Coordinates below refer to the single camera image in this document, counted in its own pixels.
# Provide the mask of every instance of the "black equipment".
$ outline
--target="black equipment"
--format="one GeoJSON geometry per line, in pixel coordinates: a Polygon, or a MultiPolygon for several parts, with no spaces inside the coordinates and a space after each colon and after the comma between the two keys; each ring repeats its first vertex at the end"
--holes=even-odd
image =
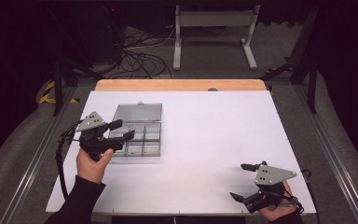
{"type": "Polygon", "coordinates": [[[101,155],[109,148],[115,152],[123,148],[124,142],[130,141],[135,136],[135,130],[124,133],[122,137],[105,138],[103,134],[120,128],[123,125],[121,119],[106,123],[97,112],[92,112],[77,126],[76,131],[81,132],[80,146],[89,153],[89,156],[98,161],[101,155]]]}
{"type": "Polygon", "coordinates": [[[242,164],[241,168],[252,172],[257,171],[255,184],[259,187],[259,191],[247,198],[231,192],[230,195],[236,202],[245,204],[250,213],[271,205],[276,207],[298,205],[302,209],[296,197],[283,195],[285,192],[283,180],[296,176],[296,172],[267,166],[265,161],[257,165],[242,164]],[[282,204],[283,199],[288,200],[289,203],[282,204]]]}

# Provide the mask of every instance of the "white table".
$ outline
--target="white table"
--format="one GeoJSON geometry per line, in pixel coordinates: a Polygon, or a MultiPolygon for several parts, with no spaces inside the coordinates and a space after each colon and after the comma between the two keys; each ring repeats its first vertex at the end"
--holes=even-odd
{"type": "MultiPolygon", "coordinates": [[[[256,173],[240,165],[261,161],[297,172],[288,183],[305,213],[315,213],[268,91],[93,91],[82,119],[95,110],[110,121],[118,104],[140,101],[162,103],[161,157],[113,158],[94,213],[243,216],[249,214],[246,207],[229,193],[255,194],[256,173]]],[[[78,149],[73,142],[63,165],[68,189],[74,185],[78,149]]],[[[57,179],[47,212],[62,204],[57,179]]]]}

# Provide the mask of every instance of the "human hand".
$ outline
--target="human hand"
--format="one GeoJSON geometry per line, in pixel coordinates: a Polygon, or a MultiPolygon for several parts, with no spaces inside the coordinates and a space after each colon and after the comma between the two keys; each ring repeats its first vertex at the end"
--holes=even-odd
{"type": "MultiPolygon", "coordinates": [[[[286,191],[284,192],[284,196],[290,197],[292,194],[292,191],[290,190],[289,185],[286,181],[283,181],[283,185],[286,188],[286,191]]],[[[286,199],[282,200],[282,203],[289,203],[286,199]]],[[[258,213],[268,219],[268,221],[273,221],[279,217],[286,216],[288,214],[291,214],[297,210],[297,206],[290,206],[290,207],[280,207],[274,208],[271,210],[269,207],[262,208],[258,210],[258,213]]]]}
{"type": "Polygon", "coordinates": [[[76,157],[77,175],[96,184],[101,184],[107,164],[113,156],[113,149],[107,149],[99,161],[94,161],[82,148],[76,157]]]}

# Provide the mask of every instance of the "metal rail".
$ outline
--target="metal rail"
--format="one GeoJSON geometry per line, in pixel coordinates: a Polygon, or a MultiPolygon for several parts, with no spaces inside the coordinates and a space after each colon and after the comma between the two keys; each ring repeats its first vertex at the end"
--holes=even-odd
{"type": "Polygon", "coordinates": [[[69,105],[69,102],[72,96],[74,95],[75,90],[76,90],[75,87],[69,87],[69,90],[66,91],[63,98],[62,109],[57,114],[57,116],[51,119],[51,122],[48,125],[48,129],[46,130],[45,135],[43,136],[43,139],[40,142],[34,154],[34,157],[32,158],[27,170],[23,174],[21,182],[17,187],[17,190],[14,193],[10,204],[8,205],[6,212],[2,216],[2,219],[0,221],[1,224],[13,223],[13,221],[16,219],[16,216],[21,209],[22,203],[24,202],[25,197],[28,194],[28,191],[30,190],[32,184],[34,183],[34,179],[36,177],[37,171],[39,170],[40,165],[42,164],[43,159],[45,158],[47,148],[49,147],[50,144],[51,136],[54,134],[54,131],[58,123],[60,122],[66,107],[69,105]]]}
{"type": "Polygon", "coordinates": [[[351,210],[358,222],[358,192],[353,184],[350,174],[348,173],[342,159],[337,154],[336,150],[330,143],[323,125],[318,119],[318,116],[310,111],[307,104],[307,96],[304,90],[299,85],[294,85],[295,92],[307,111],[307,115],[310,118],[312,126],[317,133],[318,140],[321,144],[322,151],[327,158],[333,173],[336,176],[337,182],[344,193],[351,210]]]}

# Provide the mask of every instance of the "yellow tape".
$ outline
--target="yellow tape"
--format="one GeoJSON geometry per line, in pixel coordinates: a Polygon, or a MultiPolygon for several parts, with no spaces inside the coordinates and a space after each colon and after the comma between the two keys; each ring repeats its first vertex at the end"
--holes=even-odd
{"type": "Polygon", "coordinates": [[[274,88],[271,85],[268,85],[269,94],[274,95],[275,91],[274,88]]]}
{"type": "MultiPolygon", "coordinates": [[[[53,87],[54,87],[54,80],[52,79],[49,82],[49,84],[46,86],[46,90],[45,90],[45,92],[43,92],[43,96],[40,98],[39,104],[43,104],[43,103],[55,104],[56,103],[55,99],[48,98],[48,95],[50,94],[51,89],[53,87]]],[[[78,98],[71,99],[71,101],[70,101],[71,104],[77,104],[79,102],[80,102],[80,99],[78,99],[78,98]]]]}

